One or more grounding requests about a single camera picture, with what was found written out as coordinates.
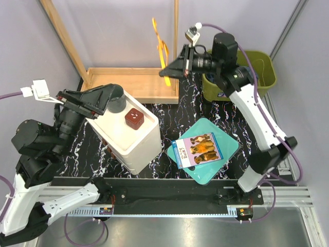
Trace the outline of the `yellow plastic hanger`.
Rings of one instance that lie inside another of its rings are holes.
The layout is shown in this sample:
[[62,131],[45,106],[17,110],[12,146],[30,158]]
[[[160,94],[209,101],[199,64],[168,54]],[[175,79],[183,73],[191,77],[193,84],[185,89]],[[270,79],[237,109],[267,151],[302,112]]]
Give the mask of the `yellow plastic hanger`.
[[165,41],[163,41],[159,35],[159,32],[157,30],[157,22],[154,17],[152,18],[152,25],[153,25],[153,29],[155,31],[155,34],[156,34],[156,37],[158,40],[157,49],[159,52],[161,68],[164,69],[169,64],[169,49],[168,49]]

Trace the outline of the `blue tank top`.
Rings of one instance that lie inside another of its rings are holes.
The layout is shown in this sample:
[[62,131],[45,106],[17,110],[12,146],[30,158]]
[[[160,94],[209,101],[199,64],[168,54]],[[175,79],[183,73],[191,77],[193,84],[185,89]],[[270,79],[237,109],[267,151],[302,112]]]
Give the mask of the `blue tank top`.
[[[252,79],[253,79],[253,74],[252,74],[252,71],[251,71],[250,67],[249,67],[249,66],[243,66],[243,67],[249,72],[250,76],[251,76]],[[257,81],[259,81],[259,75],[258,75],[257,73],[255,73],[255,75],[256,75]],[[213,83],[214,75],[213,75],[213,74],[206,74],[206,75],[205,75],[205,78],[206,78],[209,82]]]

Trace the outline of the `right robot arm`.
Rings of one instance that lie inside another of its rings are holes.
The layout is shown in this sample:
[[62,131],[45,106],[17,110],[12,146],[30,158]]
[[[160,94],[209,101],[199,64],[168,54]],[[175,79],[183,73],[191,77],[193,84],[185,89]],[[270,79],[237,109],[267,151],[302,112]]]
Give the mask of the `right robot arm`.
[[159,75],[184,79],[190,73],[212,74],[213,82],[234,103],[251,128],[259,151],[248,158],[248,167],[233,191],[236,202],[245,204],[263,177],[287,158],[297,145],[288,137],[264,107],[257,90],[255,72],[237,63],[239,45],[233,35],[218,33],[213,38],[211,53],[199,54],[193,45],[184,45],[179,56]]

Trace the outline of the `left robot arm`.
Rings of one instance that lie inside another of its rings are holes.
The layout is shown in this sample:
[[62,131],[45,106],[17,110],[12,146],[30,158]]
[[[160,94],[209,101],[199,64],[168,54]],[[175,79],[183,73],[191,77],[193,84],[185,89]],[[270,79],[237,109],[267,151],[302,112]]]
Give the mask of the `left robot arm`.
[[13,186],[1,212],[1,246],[11,246],[43,234],[58,218],[90,203],[114,200],[111,186],[103,178],[90,178],[81,189],[49,202],[40,202],[62,165],[86,119],[102,116],[108,103],[122,88],[108,84],[78,92],[58,92],[54,123],[23,121],[12,144],[20,154]]

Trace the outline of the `dark green mug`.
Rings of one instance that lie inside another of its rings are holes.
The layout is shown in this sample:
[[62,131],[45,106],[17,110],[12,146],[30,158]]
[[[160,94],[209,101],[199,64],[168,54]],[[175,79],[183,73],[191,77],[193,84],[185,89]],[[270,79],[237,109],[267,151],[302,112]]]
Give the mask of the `dark green mug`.
[[107,109],[112,113],[120,113],[126,107],[124,90],[121,86],[114,84],[107,103]]

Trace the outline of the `wooden clothes rack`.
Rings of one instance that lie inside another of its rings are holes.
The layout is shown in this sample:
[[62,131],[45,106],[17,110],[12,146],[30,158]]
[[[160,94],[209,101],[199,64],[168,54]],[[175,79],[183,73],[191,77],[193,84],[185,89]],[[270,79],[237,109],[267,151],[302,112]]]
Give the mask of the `wooden clothes rack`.
[[177,104],[179,81],[172,79],[165,85],[159,76],[160,68],[90,67],[86,69],[62,19],[52,1],[40,1],[78,74],[82,78],[82,91],[116,83],[141,103]]

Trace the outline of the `red cube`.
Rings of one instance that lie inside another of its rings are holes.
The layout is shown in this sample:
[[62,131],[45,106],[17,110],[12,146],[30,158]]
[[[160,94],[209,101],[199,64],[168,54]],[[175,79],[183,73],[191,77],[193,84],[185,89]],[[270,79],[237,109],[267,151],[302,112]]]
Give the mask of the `red cube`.
[[144,114],[136,108],[131,108],[124,118],[126,124],[134,130],[138,130],[144,123]]

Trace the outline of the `white foam box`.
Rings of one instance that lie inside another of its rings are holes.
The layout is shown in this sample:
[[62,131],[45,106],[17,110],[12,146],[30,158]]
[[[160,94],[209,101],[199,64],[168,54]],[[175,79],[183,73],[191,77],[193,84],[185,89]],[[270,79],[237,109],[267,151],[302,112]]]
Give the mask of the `white foam box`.
[[[126,107],[122,112],[112,113],[106,110],[104,115],[87,121],[122,166],[131,174],[137,175],[162,152],[159,120],[129,93],[124,94]],[[144,115],[144,123],[138,130],[125,122],[125,115],[133,108]]]

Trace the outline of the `black marble mat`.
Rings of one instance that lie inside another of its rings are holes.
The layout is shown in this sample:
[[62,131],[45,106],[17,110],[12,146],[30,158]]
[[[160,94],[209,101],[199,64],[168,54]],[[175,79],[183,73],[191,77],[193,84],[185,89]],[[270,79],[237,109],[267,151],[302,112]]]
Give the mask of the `black marble mat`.
[[[258,151],[258,145],[237,107],[228,101],[207,103],[202,95],[201,77],[179,83],[178,104],[146,104],[159,120],[161,146],[166,151],[200,118],[209,119],[239,142],[239,151],[215,176],[217,179],[238,179],[247,168],[247,158]],[[133,178],[130,172],[108,153],[88,122],[76,136],[70,155],[57,171],[59,177]]]

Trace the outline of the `dog picture book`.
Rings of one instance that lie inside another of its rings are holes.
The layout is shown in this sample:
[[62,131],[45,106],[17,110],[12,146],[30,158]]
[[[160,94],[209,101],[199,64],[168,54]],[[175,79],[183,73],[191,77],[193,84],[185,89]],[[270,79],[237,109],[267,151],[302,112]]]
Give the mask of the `dog picture book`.
[[172,148],[179,169],[224,159],[212,132],[172,141]]

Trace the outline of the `green plastic basket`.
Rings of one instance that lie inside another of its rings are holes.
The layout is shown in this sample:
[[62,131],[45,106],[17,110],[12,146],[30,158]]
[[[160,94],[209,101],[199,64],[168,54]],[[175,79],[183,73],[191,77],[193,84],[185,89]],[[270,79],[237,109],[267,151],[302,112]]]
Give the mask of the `green plastic basket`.
[[[276,73],[270,56],[258,50],[245,50],[258,80],[258,95],[263,98],[268,90],[276,84]],[[216,84],[212,74],[202,74],[203,97],[209,101],[230,101]]]

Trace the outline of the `teal cutting board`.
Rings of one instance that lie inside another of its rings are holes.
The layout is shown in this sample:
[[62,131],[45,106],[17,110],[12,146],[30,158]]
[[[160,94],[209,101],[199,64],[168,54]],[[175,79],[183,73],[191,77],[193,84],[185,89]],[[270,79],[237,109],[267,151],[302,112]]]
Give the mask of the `teal cutting board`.
[[[214,133],[215,138],[219,144],[221,152],[224,156],[223,160],[212,161],[206,164],[197,165],[195,167],[179,169],[186,172],[194,181],[200,185],[206,185],[211,179],[219,172],[219,170],[224,167],[225,164],[237,153],[240,148],[239,143],[229,136],[222,129],[217,127],[211,121],[206,118],[200,118],[192,127],[190,127],[179,139],[198,136],[206,133]],[[170,159],[176,163],[176,158],[174,156],[174,151],[172,148],[172,142],[166,153]]]

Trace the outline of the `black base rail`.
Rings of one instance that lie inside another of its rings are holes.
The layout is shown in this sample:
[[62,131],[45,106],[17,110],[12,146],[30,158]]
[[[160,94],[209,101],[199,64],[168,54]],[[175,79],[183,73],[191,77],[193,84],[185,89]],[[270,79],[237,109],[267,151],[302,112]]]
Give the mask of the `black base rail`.
[[263,205],[260,189],[244,193],[236,180],[212,180],[199,185],[194,180],[89,178],[106,193],[98,201],[114,203],[115,215],[124,216],[217,216],[227,206]]

